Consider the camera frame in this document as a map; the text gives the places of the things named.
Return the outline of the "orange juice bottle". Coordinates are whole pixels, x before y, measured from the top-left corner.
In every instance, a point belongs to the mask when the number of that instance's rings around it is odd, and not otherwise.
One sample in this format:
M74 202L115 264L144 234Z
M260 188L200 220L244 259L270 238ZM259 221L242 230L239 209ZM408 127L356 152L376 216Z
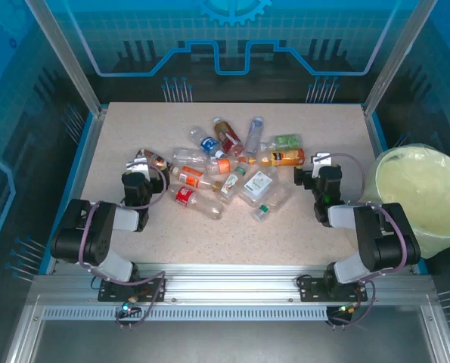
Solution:
M305 153L302 148L289 150L264 150L254 157L248 157L249 165L264 167L301 166L305 162Z

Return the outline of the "orange label tan cap bottle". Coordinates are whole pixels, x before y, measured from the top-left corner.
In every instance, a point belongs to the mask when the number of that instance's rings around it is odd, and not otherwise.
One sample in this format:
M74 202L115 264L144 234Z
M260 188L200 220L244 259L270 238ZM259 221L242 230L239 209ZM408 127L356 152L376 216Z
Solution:
M172 166L170 172L181 183L193 188L217 192L222 186L220 181L212 179L204 172L189 166Z

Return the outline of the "red cola label bottle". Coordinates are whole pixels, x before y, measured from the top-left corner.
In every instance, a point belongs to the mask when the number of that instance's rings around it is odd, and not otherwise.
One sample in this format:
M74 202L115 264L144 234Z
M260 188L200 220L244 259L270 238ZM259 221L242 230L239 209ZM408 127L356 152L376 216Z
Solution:
M214 220L219 220L222 217L224 211L223 205L216 200L202 195L198 191L192 190L184 185L171 184L169 186L169 193L176 203L185 208L199 212Z

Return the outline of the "clear plastic bottle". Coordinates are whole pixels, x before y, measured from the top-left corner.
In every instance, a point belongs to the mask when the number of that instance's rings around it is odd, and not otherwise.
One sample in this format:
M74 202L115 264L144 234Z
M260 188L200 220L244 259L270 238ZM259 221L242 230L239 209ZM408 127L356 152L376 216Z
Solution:
M200 150L178 147L172 151L172 163L177 166L205 169L209 162L210 158Z

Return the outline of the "square clear white label bottle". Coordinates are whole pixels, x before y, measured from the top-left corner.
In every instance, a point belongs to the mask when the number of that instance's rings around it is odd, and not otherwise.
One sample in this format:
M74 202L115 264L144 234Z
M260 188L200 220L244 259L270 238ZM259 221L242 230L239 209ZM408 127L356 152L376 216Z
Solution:
M278 180L276 167L260 167L247 178L238 196L249 206L257 207L276 186Z

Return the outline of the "clear bottle green cap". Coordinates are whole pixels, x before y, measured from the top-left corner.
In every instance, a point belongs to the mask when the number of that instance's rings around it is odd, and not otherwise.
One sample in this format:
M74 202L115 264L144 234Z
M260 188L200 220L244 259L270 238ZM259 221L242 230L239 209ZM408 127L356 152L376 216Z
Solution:
M290 199L291 194L290 186L278 185L270 190L264 202L252 212L252 217L258 222L266 220L271 213L276 213Z

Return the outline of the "blue label clear bottle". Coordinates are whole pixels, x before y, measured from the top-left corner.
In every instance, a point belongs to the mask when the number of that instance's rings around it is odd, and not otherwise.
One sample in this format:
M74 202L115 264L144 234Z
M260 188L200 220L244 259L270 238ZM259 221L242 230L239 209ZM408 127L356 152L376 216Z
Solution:
M188 137L193 144L198 146L208 157L226 157L219 142L214 137L208 135L201 127L194 126L188 133Z

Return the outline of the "white label green cap bottle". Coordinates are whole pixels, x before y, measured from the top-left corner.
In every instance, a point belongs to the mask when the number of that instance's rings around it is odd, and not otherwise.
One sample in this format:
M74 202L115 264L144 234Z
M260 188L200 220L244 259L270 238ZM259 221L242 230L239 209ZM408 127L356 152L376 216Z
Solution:
M248 169L249 166L246 163L239 163L229 174L218 191L219 201L225 204L229 204L232 201L239 187L243 184Z

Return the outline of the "red tea bottle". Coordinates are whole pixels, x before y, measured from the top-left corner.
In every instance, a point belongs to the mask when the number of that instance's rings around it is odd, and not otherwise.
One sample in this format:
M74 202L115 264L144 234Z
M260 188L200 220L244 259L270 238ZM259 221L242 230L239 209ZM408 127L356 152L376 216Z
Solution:
M239 157L244 150L244 145L231 125L220 117L216 117L213 123L213 129L223 151L229 156Z

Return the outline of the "green label clear bottle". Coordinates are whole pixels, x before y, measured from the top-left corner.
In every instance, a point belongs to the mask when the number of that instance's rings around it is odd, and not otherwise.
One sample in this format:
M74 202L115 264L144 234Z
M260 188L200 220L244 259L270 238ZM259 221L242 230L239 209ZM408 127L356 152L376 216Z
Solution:
M261 142L260 151L290 150L303 147L303 139L298 134L274 135L266 142Z

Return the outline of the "pale blue clear bottle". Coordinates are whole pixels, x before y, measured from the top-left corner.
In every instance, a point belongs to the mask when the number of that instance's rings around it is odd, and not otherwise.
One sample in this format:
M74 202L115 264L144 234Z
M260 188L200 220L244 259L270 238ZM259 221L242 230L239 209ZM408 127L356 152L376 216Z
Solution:
M260 148L263 129L263 118L260 116L254 117L250 122L247 139L244 145L244 156L256 156Z

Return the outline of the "aluminium front rail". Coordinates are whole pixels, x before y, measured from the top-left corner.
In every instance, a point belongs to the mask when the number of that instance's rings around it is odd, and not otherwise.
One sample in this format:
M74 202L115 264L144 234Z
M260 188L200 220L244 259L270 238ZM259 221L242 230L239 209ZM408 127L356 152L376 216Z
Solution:
M296 278L320 277L323 265L226 265L142 263L141 275L166 273L164 302L177 306L297 306ZM91 275L79 265L59 262L51 275L34 278L26 302L41 306L91 306L98 302ZM439 299L429 275L409 269L374 279L379 306L427 306Z

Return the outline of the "aluminium frame post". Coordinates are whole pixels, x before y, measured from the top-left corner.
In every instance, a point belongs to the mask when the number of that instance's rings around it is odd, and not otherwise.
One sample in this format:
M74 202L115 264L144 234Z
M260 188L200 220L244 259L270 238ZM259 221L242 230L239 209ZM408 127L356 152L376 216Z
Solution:
M438 0L418 0L411 12L403 31L394 45L389 57L376 79L364 105L365 119L372 117L386 90L389 88L394 76L402 65L403 60L411 50L415 40L430 16Z
M92 116L100 119L101 102L45 0L24 0Z

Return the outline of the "grey metal base plate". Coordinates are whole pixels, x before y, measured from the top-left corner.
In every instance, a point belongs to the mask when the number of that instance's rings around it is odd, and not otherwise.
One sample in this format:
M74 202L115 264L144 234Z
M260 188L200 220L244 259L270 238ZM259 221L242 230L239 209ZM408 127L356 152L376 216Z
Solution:
M433 363L416 315L378 313L333 330L317 321L46 321L32 363Z

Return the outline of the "aluminium frame leg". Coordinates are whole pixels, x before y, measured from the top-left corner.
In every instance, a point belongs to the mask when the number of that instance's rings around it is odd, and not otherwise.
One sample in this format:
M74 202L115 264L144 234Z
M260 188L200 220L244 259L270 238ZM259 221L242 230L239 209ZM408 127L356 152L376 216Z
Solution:
M450 363L450 329L439 303L425 296L421 308L426 340L433 363Z
M42 327L45 306L39 297L25 302L4 363L31 363Z

